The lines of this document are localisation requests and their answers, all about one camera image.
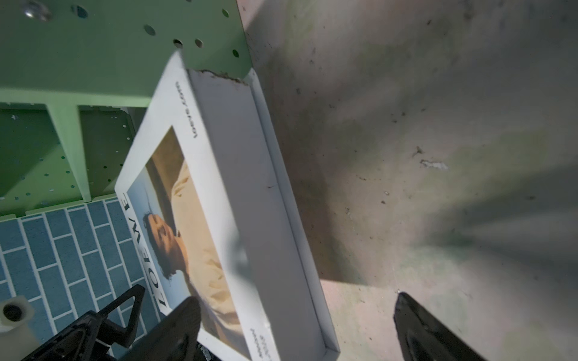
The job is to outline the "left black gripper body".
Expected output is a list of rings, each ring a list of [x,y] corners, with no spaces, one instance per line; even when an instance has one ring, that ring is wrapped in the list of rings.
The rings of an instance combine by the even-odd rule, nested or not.
[[[114,360],[108,352],[116,338],[116,323],[88,311],[23,360]]]

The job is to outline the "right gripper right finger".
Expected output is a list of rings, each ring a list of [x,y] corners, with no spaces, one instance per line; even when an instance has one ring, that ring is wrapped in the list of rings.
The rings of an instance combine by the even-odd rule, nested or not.
[[[405,361],[485,360],[408,293],[398,294],[394,323]]]

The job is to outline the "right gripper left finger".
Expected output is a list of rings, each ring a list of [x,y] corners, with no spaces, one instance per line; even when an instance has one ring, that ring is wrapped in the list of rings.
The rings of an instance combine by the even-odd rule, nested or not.
[[[197,298],[186,298],[120,360],[195,360],[201,326]]]

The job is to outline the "white Loewe Foundation Craft Prize book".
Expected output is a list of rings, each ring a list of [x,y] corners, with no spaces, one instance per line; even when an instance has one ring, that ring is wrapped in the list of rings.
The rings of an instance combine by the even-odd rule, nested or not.
[[[159,311],[200,307],[222,360],[336,360],[315,263],[255,71],[169,58],[115,191]]]

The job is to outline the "green two-tier shelf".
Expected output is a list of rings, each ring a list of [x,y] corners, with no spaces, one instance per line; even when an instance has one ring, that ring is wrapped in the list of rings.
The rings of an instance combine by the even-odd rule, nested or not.
[[[235,1],[3,1],[1,215],[111,193],[175,52],[189,69],[251,68]]]

